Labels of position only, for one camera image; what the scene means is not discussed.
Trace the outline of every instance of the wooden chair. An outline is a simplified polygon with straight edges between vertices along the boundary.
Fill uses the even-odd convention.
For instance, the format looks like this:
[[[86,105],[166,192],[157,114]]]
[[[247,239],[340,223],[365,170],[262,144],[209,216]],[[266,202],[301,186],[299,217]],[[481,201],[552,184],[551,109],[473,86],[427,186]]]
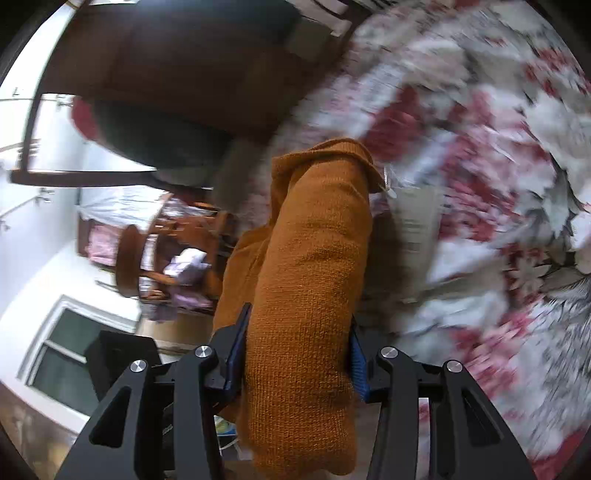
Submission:
[[[219,211],[208,204],[195,204],[195,206],[208,210],[212,214],[167,218],[162,215],[161,210],[147,233],[141,233],[135,225],[129,225],[123,231],[115,263],[115,283],[121,295],[137,296],[143,303],[168,303],[171,299],[170,288],[179,287],[194,290],[213,301],[217,300],[222,293],[225,267],[220,263],[220,245],[225,246],[226,250],[229,249],[228,240],[233,240],[235,224],[228,212]],[[141,262],[150,235],[155,235],[153,268],[146,270],[141,267]],[[210,265],[202,281],[195,286],[181,286],[174,277],[163,273],[172,257],[186,248],[204,251],[206,253],[204,261]],[[154,280],[155,288],[147,294],[141,292],[140,277]]]

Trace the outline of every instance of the white wall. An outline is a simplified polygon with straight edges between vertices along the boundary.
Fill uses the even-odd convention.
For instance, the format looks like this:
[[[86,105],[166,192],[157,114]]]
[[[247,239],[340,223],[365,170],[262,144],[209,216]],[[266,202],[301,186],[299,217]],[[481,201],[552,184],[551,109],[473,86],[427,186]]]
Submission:
[[[72,7],[62,5],[39,27],[0,85],[0,98],[10,98],[15,88],[19,97],[33,98],[49,55],[73,14]]]
[[[19,369],[37,332],[62,296],[70,297],[107,314],[136,321],[136,300],[99,287],[98,269],[76,254],[75,242],[68,243],[18,293],[0,318],[0,381],[32,408],[63,427],[78,433],[87,416],[26,386]]]
[[[61,7],[33,35],[5,81],[0,85],[0,148],[22,141],[30,99],[49,55],[69,22],[73,10]],[[12,98],[14,88],[19,95]],[[34,138],[40,149],[32,166],[47,169],[78,169],[85,141],[74,128],[70,109],[46,100],[40,106]],[[18,148],[0,153],[0,216],[10,230],[0,226],[0,315],[23,285],[71,241],[76,232],[75,189],[59,189],[52,203],[28,202],[8,215],[13,207],[30,200],[38,187],[9,182],[8,170],[17,166]]]

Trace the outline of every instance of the brown wooden furniture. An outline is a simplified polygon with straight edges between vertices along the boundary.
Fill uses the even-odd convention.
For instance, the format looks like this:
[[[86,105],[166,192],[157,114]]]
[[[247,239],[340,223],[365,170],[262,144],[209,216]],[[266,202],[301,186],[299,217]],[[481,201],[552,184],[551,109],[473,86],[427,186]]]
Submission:
[[[146,234],[141,233],[135,225],[129,225],[123,231],[115,263],[115,283],[121,295],[137,296],[141,302],[158,304],[170,300],[170,287],[192,289],[212,300],[217,300],[222,294],[225,264],[219,259],[220,245],[227,246],[228,241],[233,239],[233,218],[212,205],[196,203],[195,206],[210,213],[204,216],[167,218],[161,210]],[[141,267],[141,262],[150,235],[155,235],[153,268],[147,270]],[[180,286],[175,278],[163,273],[172,257],[186,248],[198,248],[206,252],[204,261],[210,264],[202,282],[196,286]],[[140,277],[154,280],[155,287],[148,293],[141,292]]]
[[[108,5],[85,1],[41,77],[25,129],[20,167],[11,173],[11,180],[54,187],[145,184],[175,193],[187,191],[149,171],[30,171],[29,143],[44,93],[149,105],[265,144],[291,107],[330,67],[335,40],[328,28],[324,34],[318,32],[320,24],[311,30],[303,28],[303,17],[289,3],[275,0],[266,5],[280,8],[285,24],[275,25],[273,15],[260,22],[257,5],[238,0]],[[240,22],[232,17],[237,6],[245,12],[250,8],[254,20]],[[293,12],[297,21],[290,24]],[[273,28],[266,28],[267,21]],[[291,33],[299,37],[294,39]],[[319,44],[321,52],[326,47],[330,55],[311,56],[307,37]],[[302,46],[304,53],[299,55]]]

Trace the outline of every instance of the bed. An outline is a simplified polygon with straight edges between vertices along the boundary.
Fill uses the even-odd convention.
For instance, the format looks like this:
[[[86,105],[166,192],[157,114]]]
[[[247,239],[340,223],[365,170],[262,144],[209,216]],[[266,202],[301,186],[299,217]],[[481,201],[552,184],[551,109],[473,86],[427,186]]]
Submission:
[[[356,319],[419,361],[462,361],[550,480],[591,421],[591,84],[535,6],[543,15],[524,1],[409,0],[373,15],[272,140],[241,221],[266,222],[274,156],[334,137],[361,140],[392,191],[437,189],[422,288],[398,295],[400,247],[375,228]],[[383,224],[388,193],[371,206]],[[364,478],[375,412],[358,420],[352,476]]]

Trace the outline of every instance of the blue gripper pad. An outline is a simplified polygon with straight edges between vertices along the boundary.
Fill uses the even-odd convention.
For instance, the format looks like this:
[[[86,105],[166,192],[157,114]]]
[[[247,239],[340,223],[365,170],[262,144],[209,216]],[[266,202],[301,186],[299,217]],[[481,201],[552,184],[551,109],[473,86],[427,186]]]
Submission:
[[[349,368],[353,388],[359,394],[361,400],[367,403],[369,400],[367,360],[354,332],[351,332],[349,336]]]

